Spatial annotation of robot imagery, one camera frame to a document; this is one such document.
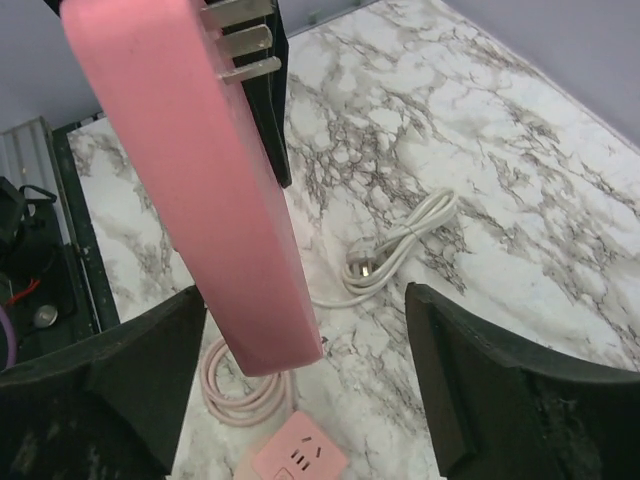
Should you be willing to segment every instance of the gray wall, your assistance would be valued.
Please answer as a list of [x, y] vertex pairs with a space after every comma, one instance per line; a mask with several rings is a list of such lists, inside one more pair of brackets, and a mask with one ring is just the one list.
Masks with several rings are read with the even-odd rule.
[[0, 132], [39, 115], [55, 128], [99, 109], [51, 9], [0, 0]]
[[640, 145], [639, 0], [445, 0]]

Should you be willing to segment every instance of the purple cable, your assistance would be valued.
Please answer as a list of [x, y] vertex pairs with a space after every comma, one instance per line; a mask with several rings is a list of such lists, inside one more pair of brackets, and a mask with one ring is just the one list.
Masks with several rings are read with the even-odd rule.
[[9, 353], [7, 353], [7, 365], [5, 368], [13, 367], [16, 364], [16, 354], [18, 350], [18, 342], [16, 342], [16, 333], [13, 331], [13, 325], [11, 320], [7, 316], [7, 312], [4, 308], [0, 307], [0, 323], [2, 323], [2, 329], [4, 335], [7, 337], [7, 347], [9, 347]]

